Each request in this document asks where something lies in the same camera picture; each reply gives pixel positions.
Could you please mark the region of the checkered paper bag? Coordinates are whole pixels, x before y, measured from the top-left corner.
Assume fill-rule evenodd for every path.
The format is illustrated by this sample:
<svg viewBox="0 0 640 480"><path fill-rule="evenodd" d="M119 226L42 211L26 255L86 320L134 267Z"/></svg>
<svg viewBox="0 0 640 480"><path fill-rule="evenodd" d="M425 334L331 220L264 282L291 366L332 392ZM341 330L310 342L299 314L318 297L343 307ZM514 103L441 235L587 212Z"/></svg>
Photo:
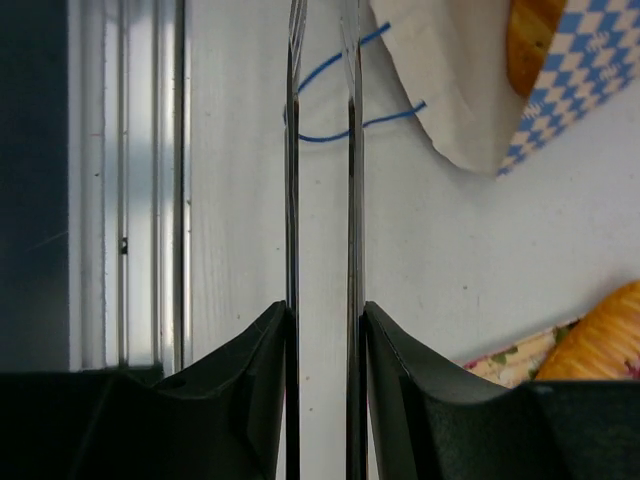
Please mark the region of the checkered paper bag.
<svg viewBox="0 0 640 480"><path fill-rule="evenodd" d="M507 77L511 1L359 1L416 117L459 168L502 176L639 75L639 5L566 1L528 98Z"/></svg>

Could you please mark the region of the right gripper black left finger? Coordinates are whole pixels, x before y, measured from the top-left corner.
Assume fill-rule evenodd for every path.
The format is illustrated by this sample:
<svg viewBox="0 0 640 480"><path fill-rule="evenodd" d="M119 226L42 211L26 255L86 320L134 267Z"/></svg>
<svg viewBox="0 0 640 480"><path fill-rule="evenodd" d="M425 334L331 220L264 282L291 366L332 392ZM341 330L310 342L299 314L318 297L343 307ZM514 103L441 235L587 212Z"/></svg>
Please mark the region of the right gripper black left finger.
<svg viewBox="0 0 640 480"><path fill-rule="evenodd" d="M286 305L159 382L141 371L1 378L5 479L272 479Z"/></svg>

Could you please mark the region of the long ridged orange bread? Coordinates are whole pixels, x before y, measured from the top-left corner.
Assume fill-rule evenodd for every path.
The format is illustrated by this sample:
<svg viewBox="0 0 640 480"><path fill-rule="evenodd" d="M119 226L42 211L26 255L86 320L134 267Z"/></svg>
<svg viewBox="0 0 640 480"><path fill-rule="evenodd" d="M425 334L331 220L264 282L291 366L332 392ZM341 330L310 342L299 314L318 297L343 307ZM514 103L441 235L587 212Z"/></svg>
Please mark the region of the long ridged orange bread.
<svg viewBox="0 0 640 480"><path fill-rule="evenodd" d="M541 365L538 380L637 380L639 282L628 283L582 318Z"/></svg>

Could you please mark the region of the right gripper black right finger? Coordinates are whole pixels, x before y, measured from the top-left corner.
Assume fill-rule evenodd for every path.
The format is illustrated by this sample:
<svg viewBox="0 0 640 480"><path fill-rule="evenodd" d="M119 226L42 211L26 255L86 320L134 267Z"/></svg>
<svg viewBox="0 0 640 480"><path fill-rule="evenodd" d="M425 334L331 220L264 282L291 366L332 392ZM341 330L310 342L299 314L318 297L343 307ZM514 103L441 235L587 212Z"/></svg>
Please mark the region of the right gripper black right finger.
<svg viewBox="0 0 640 480"><path fill-rule="evenodd" d="M382 479L636 479L636 381L484 380L405 332L364 318Z"/></svg>

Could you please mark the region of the metal tongs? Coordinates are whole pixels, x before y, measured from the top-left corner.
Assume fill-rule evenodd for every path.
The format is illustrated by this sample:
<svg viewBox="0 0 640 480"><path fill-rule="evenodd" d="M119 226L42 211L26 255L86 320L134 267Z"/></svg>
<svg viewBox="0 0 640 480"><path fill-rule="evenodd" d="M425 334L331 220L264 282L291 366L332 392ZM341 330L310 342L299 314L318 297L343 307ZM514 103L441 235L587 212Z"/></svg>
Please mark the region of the metal tongs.
<svg viewBox="0 0 640 480"><path fill-rule="evenodd" d="M299 373L299 117L300 71L308 3L290 3L284 106L285 260L286 304L292 320L285 346L285 477L299 479L300 373ZM346 474L347 479L368 477L367 356L364 261L364 122L362 96L359 1L345 1L341 15L342 58L349 88L349 175L347 261L347 368L346 368Z"/></svg>

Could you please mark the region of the scored orange bread loaf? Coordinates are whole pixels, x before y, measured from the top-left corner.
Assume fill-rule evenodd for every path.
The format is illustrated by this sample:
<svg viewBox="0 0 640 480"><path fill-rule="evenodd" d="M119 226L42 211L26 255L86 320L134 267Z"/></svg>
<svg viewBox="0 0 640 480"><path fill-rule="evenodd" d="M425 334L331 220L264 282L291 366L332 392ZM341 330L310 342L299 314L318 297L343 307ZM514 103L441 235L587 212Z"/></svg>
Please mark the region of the scored orange bread loaf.
<svg viewBox="0 0 640 480"><path fill-rule="evenodd" d="M528 98L551 46L565 0L512 0L506 28L507 77Z"/></svg>

